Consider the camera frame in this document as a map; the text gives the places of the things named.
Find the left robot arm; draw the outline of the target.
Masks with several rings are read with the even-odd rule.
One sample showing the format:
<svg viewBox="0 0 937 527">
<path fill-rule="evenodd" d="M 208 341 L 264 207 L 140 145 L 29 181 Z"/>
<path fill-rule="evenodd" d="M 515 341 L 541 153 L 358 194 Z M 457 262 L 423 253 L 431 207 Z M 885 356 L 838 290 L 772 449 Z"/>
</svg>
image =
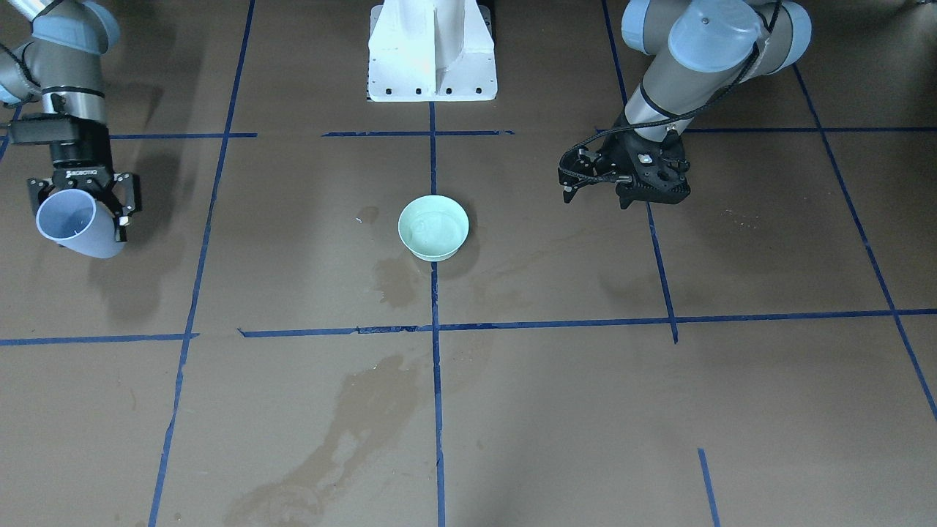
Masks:
<svg viewBox="0 0 937 527">
<path fill-rule="evenodd" d="M 600 148 L 581 141 L 559 160 L 565 203 L 606 183 L 622 208 L 686 199 L 684 130 L 740 83 L 796 63 L 813 24 L 793 1 L 630 1 L 621 33 L 652 63 L 612 127 L 595 135 Z"/>
</svg>

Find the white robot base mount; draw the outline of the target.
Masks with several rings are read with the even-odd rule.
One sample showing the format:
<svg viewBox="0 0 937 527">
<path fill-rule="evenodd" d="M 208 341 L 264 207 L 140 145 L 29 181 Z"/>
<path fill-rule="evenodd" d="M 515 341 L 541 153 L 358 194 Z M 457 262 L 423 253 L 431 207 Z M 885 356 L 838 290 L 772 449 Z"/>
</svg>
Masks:
<svg viewBox="0 0 937 527">
<path fill-rule="evenodd" d="M 492 1 L 384 1 L 370 11 L 367 96 L 375 102 L 496 98 Z"/>
</svg>

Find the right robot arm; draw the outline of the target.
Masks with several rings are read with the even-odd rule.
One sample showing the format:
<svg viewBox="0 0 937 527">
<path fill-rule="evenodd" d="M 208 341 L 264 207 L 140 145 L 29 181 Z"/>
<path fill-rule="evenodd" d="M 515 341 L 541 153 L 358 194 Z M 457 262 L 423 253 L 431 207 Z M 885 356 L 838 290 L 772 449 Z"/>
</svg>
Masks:
<svg viewBox="0 0 937 527">
<path fill-rule="evenodd" d="M 65 190 L 89 193 L 108 219 L 104 233 L 117 243 L 141 203 L 137 174 L 115 171 L 106 114 L 102 57 L 119 40 L 113 14 L 91 1 L 15 1 L 31 34 L 2 48 L 1 97 L 6 108 L 38 102 L 40 113 L 6 126 L 9 143 L 47 146 L 53 173 L 27 183 L 33 212 Z"/>
</svg>

